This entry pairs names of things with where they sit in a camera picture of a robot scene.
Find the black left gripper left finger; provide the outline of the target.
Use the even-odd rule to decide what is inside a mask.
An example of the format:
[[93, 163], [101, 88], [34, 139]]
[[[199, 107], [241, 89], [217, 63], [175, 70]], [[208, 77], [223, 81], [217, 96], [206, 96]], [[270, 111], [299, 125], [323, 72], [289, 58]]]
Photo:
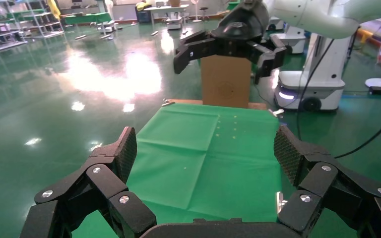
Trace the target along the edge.
[[20, 236], [69, 238], [95, 211], [118, 237], [142, 236], [156, 216], [127, 186], [136, 154], [135, 129], [125, 127], [116, 142], [94, 149], [79, 169], [35, 195]]

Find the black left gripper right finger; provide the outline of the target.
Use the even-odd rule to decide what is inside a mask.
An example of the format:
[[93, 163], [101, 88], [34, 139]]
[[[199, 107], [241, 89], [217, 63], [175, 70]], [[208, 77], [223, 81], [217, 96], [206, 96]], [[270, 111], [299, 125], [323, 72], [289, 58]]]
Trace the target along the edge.
[[381, 238], [381, 182], [338, 162], [324, 147], [299, 140], [279, 126], [274, 156], [296, 189], [278, 222], [306, 238], [324, 209], [336, 213], [360, 238]]

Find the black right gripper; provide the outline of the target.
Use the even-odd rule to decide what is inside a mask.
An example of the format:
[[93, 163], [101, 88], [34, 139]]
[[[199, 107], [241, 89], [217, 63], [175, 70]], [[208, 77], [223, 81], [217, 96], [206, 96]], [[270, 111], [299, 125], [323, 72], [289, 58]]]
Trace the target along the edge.
[[268, 9], [261, 0], [242, 0], [212, 31], [198, 31], [181, 39], [175, 49], [173, 69], [181, 72], [192, 60], [212, 55], [249, 57], [256, 66], [254, 84], [270, 77], [284, 64], [286, 45], [275, 34], [262, 40], [269, 24]]

